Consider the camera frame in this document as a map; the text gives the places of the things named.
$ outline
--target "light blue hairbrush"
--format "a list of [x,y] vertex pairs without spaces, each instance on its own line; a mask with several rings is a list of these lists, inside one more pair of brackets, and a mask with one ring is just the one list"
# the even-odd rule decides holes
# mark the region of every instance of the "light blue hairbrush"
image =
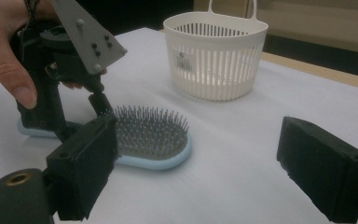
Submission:
[[[148,107],[117,107],[105,116],[117,118],[117,164],[149,170],[167,170],[185,161],[191,152],[186,119],[178,113]],[[20,133],[36,137],[56,137],[54,133],[26,129]]]

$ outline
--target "white tablecloth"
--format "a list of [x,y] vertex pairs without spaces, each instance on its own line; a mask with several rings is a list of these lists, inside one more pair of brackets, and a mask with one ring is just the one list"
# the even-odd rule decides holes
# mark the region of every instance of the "white tablecloth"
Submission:
[[[117,165],[85,223],[329,223],[276,161],[282,118],[308,120],[358,147],[358,88],[262,61],[247,95],[204,101],[172,83],[163,33],[140,29],[117,39],[129,52],[103,76],[111,104],[179,112],[193,151],[164,172]],[[87,91],[60,90],[68,120],[95,117]],[[60,145],[17,133],[18,117],[0,86],[0,178],[45,169]]]

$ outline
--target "finger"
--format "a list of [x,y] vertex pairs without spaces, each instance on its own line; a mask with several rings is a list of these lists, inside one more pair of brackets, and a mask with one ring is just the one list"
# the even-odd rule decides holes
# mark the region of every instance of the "finger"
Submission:
[[4,34],[0,34],[0,82],[20,104],[29,109],[36,106],[34,83],[15,57]]

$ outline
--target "human hand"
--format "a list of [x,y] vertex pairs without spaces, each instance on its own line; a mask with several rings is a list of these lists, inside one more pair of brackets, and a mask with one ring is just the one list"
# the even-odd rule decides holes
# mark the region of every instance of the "human hand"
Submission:
[[[37,21],[58,21],[49,0],[39,0],[35,18]],[[9,44],[11,37],[25,26],[28,19],[24,0],[0,0],[0,82],[20,104],[31,109],[36,106],[36,88]]]

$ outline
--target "black cable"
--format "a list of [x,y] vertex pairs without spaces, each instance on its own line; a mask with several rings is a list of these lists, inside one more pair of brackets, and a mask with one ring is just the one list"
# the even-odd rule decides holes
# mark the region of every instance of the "black cable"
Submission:
[[21,61],[22,62],[24,62],[24,50],[23,50],[24,31],[26,29],[28,29],[28,27],[30,25],[36,24],[36,18],[34,16],[34,14],[36,12],[36,5],[39,2],[39,0],[24,0],[24,2],[25,2],[25,6],[27,7],[28,14],[30,15],[30,17],[29,17],[25,27],[21,30],[20,42],[21,42]]

